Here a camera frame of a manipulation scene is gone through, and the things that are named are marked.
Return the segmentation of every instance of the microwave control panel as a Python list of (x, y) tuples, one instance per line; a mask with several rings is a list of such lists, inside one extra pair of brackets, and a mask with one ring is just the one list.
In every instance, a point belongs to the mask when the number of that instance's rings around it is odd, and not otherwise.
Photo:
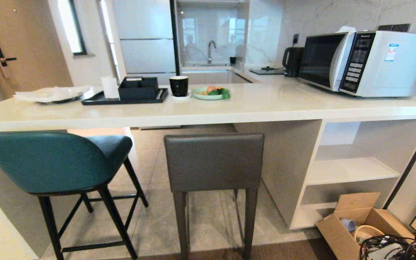
[(360, 79), (367, 63), (368, 54), (375, 39), (375, 33), (357, 33), (351, 48), (351, 54), (341, 79), (340, 89), (357, 92)]

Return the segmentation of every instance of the green plate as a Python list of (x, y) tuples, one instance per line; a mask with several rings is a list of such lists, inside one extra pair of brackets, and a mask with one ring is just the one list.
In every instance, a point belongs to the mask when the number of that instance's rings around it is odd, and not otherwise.
[(203, 91), (206, 91), (207, 88), (206, 87), (199, 87), (196, 88), (194, 90), (192, 90), (192, 95), (198, 99), (203, 99), (203, 100), (219, 100), (222, 99), (222, 95), (213, 95), (213, 96), (204, 96), (201, 94), (197, 94), (197, 93), (203, 93)]

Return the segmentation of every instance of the microwave label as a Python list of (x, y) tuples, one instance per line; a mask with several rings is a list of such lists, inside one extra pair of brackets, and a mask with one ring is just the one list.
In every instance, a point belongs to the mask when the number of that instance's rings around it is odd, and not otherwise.
[(385, 61), (394, 61), (394, 57), (396, 56), (396, 51), (398, 48), (399, 44), (390, 44), (388, 52), (386, 53)]

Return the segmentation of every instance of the sink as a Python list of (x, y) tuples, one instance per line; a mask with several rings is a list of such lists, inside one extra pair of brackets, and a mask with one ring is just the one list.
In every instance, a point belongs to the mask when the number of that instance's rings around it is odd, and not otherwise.
[(186, 64), (185, 66), (231, 66), (231, 64)]

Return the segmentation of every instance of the refrigerator door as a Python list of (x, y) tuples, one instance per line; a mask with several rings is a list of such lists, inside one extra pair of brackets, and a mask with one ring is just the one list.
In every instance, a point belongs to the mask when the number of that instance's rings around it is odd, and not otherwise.
[(120, 41), (126, 73), (176, 72), (172, 40)]
[(161, 87), (163, 85), (170, 84), (170, 77), (176, 76), (176, 73), (145, 73), (145, 74), (127, 74), (128, 77), (146, 77), (146, 78), (153, 78), (156, 77), (158, 80), (158, 86)]
[(168, 0), (114, 0), (120, 39), (172, 39)]

